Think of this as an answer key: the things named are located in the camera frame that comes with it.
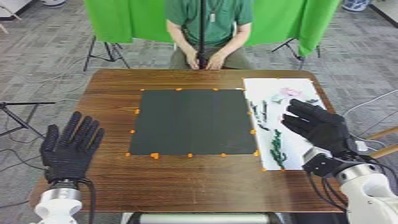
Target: person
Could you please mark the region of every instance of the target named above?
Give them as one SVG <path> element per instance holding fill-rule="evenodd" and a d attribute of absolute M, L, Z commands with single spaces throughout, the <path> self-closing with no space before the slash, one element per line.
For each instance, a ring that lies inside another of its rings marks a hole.
<path fill-rule="evenodd" d="M 166 0 L 168 31 L 178 45 L 171 69 L 200 69 L 202 1 Z M 207 1 L 207 69 L 253 69 L 242 46 L 253 30 L 253 0 Z"/>

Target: light stand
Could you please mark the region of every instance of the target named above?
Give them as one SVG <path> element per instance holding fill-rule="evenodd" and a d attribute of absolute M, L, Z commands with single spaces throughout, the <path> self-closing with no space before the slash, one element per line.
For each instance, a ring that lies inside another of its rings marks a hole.
<path fill-rule="evenodd" d="M 38 137 L 45 139 L 45 135 L 40 133 L 40 131 L 34 129 L 34 127 L 31 126 L 29 123 L 31 123 L 40 105 L 49 105 L 49 104 L 56 104 L 56 102 L 33 102 L 33 103 L 6 103 L 6 102 L 3 102 L 0 103 L 0 110 L 4 111 L 8 116 L 13 118 L 17 123 L 20 124 L 20 127 L 13 128 L 4 133 L 0 133 L 0 137 L 6 136 L 8 134 L 11 134 L 13 132 L 20 131 L 22 129 L 29 129 L 34 132 L 34 134 L 38 135 Z M 34 109 L 31 111 L 27 120 L 24 120 L 18 117 L 18 115 L 13 113 L 13 111 L 8 108 L 8 106 L 22 106 L 22 105 L 34 105 Z"/>

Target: black glove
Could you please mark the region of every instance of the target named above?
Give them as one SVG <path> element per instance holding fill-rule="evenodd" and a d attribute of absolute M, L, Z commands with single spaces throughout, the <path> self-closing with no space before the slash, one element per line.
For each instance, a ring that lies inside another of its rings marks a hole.
<path fill-rule="evenodd" d="M 100 147 L 106 131 L 98 130 L 100 122 L 84 118 L 81 112 L 74 113 L 63 135 L 59 137 L 58 125 L 49 126 L 47 139 L 42 144 L 43 164 L 49 166 L 47 180 L 81 180 L 91 165 L 93 155 Z"/>
<path fill-rule="evenodd" d="M 356 155 L 358 144 L 351 136 L 345 118 L 331 114 L 321 106 L 290 101 L 289 111 L 299 116 L 285 114 L 283 124 L 310 140 L 313 145 L 328 149 L 337 157 Z"/>

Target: green screen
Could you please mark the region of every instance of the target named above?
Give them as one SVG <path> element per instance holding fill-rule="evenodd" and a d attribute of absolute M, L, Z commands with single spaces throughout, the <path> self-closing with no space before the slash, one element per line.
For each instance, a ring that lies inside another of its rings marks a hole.
<path fill-rule="evenodd" d="M 248 46 L 301 41 L 310 55 L 322 41 L 340 0 L 257 0 L 253 35 Z M 134 38 L 171 42 L 164 0 L 86 0 L 98 40 L 130 43 Z"/>

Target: tripod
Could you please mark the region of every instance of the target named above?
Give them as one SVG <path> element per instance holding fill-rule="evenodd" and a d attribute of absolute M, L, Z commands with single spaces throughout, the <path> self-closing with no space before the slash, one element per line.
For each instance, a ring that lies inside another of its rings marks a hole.
<path fill-rule="evenodd" d="M 290 42 L 296 40 L 296 38 L 292 38 L 285 43 L 283 45 L 273 50 L 273 53 L 287 46 L 290 48 L 290 51 L 294 53 L 294 56 L 296 56 L 296 59 L 301 61 L 301 66 L 299 66 L 299 70 L 303 70 L 303 67 L 305 67 L 305 63 L 306 63 L 306 57 L 301 56 L 297 53 L 296 53 L 296 50 L 290 46 Z M 319 58 L 321 58 L 321 45 L 317 46 L 317 52 L 319 52 Z"/>
<path fill-rule="evenodd" d="M 97 36 L 93 37 L 93 41 L 91 41 L 91 48 L 90 48 L 90 54 L 88 54 L 88 57 L 86 57 L 84 71 L 88 71 L 91 58 L 98 58 L 98 59 L 102 59 L 109 62 L 116 62 L 122 59 L 123 64 L 125 64 L 127 68 L 130 69 L 129 62 L 127 62 L 125 57 L 123 57 L 122 52 L 120 52 L 120 49 L 123 49 L 122 45 L 104 42 L 109 58 L 104 58 L 102 56 L 93 55 L 95 45 L 97 45 Z"/>
<path fill-rule="evenodd" d="M 13 128 L 4 133 L 0 133 L 0 137 L 6 136 L 8 134 L 11 134 L 13 132 L 20 131 L 22 129 L 29 129 L 33 131 L 33 133 L 38 135 L 38 137 L 45 139 L 45 135 L 40 133 L 40 131 L 34 129 L 34 127 L 31 126 L 29 123 L 31 123 L 31 120 L 33 120 L 33 117 L 34 117 L 34 114 L 36 114 L 38 107 L 42 105 L 49 105 L 49 104 L 56 104 L 56 102 L 33 102 L 33 103 L 6 103 L 6 102 L 3 102 L 0 103 L 0 110 L 4 111 L 8 116 L 13 118 L 17 123 L 20 124 L 20 127 Z M 13 111 L 8 108 L 8 106 L 22 106 L 22 105 L 33 105 L 34 106 L 34 109 L 31 111 L 27 120 L 24 120 L 18 117 L 18 115 L 13 113 Z"/>

